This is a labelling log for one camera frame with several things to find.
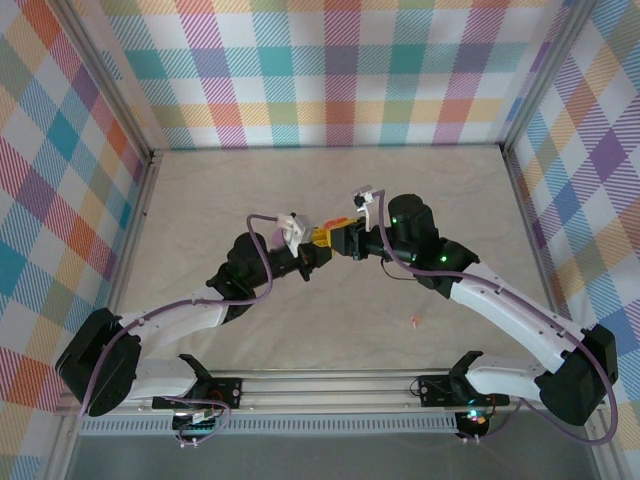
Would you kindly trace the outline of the green circuit board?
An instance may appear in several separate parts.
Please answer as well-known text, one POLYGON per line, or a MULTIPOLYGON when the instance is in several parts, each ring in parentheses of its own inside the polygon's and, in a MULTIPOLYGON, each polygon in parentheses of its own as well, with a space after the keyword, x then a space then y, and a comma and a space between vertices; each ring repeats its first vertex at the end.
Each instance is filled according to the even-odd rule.
POLYGON ((172 429, 176 432, 210 433, 224 414, 221 407, 200 410, 177 411, 172 418, 172 429))

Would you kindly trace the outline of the small lit circuit board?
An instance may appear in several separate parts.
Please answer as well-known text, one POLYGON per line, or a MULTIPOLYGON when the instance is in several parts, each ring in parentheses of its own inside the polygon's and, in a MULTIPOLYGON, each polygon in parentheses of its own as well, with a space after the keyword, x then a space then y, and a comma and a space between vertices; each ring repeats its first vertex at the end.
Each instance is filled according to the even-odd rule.
POLYGON ((456 422, 460 430, 483 427, 489 422, 490 410, 471 409, 456 413, 456 422))

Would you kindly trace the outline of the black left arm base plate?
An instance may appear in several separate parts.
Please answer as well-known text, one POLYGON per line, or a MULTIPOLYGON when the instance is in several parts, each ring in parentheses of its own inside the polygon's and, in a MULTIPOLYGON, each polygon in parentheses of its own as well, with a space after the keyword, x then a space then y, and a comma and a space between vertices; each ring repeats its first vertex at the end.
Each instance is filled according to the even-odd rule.
POLYGON ((238 377, 214 377, 207 388, 210 399, 224 402, 231 409, 240 407, 242 393, 243 379, 238 377))

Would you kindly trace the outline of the aluminium side rail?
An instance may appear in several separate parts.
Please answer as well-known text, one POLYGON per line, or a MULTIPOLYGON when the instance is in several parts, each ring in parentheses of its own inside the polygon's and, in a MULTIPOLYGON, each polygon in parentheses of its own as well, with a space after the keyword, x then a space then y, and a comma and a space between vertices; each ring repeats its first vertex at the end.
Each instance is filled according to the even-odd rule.
MULTIPOLYGON (((523 223, 529 240, 530 248, 533 253, 535 265, 538 269, 540 280, 546 297, 545 302, 554 313, 559 313, 559 303, 557 302, 555 293, 552 288, 551 281, 545 270, 545 264, 539 245, 537 243, 536 234, 532 226, 530 208, 527 206, 524 196, 524 190, 519 186, 516 169, 517 162, 511 158, 511 155, 500 146, 500 153, 503 157, 505 168, 508 172, 516 202, 523 218, 523 223)), ((596 411, 583 427, 587 438, 595 440, 604 436, 611 427, 611 411, 607 401, 601 403, 596 411)), ((591 446, 591 454, 593 455, 595 467, 601 480, 624 480, 626 460, 620 462, 619 445, 615 439, 608 444, 601 446, 591 446)))
POLYGON ((121 304, 127 291, 135 256, 148 215, 149 206, 153 197, 163 157, 164 153, 162 151, 152 151, 151 158, 144 167, 138 196, 126 229, 126 236, 122 243, 120 256, 114 265, 113 277, 109 285, 108 297, 105 302, 105 306, 112 313, 118 313, 120 311, 121 304))

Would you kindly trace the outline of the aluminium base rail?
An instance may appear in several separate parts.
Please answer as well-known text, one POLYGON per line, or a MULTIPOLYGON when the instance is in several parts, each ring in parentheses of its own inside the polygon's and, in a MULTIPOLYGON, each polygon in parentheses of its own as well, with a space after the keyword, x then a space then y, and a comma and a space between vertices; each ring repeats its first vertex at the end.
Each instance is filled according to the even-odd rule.
MULTIPOLYGON (((604 397, 602 388, 589 388, 590 371, 579 374, 557 371, 551 374, 531 362, 508 366, 496 358, 480 358, 477 364, 453 372, 267 370, 207 373, 210 380, 214 377, 243 379, 240 407, 231 409, 236 413, 383 413, 402 409, 415 411, 419 408, 464 412, 495 408, 422 407, 420 399, 409 392, 412 381, 421 375, 447 375, 453 391, 461 397, 501 394, 510 398, 510 405, 524 398, 542 405, 563 421, 576 425, 583 424, 604 397)), ((208 395, 204 399, 194 400, 178 397, 133 399, 124 401, 106 414, 197 410, 205 408, 210 400, 208 395)))

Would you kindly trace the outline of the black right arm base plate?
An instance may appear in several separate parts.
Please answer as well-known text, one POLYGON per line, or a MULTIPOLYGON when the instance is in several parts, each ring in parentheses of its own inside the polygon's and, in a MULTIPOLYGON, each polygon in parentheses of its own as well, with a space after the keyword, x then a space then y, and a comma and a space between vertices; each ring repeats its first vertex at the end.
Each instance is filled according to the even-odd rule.
POLYGON ((457 395, 447 375, 421 375, 409 386, 409 392, 420 399, 422 407, 503 407, 511 400, 501 394, 473 394, 471 397, 457 395))

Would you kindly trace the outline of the aluminium frame post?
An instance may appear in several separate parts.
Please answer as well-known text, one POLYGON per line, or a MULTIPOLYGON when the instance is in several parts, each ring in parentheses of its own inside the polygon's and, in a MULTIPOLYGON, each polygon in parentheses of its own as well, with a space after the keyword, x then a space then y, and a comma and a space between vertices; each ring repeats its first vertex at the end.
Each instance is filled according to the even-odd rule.
POLYGON ((143 132, 140 122, 135 118, 115 77, 111 74, 102 54, 102 49, 95 43, 94 37, 73 5, 73 1, 47 1, 61 22, 63 29, 70 36, 71 42, 78 50, 87 70, 96 81, 98 89, 113 109, 114 115, 121 123, 125 134, 132 141, 134 149, 142 156, 147 165, 152 164, 154 162, 154 148, 143 132))
POLYGON ((504 121, 496 144, 503 158, 515 150, 598 1, 549 0, 543 16, 534 23, 524 65, 518 68, 501 111, 504 121))

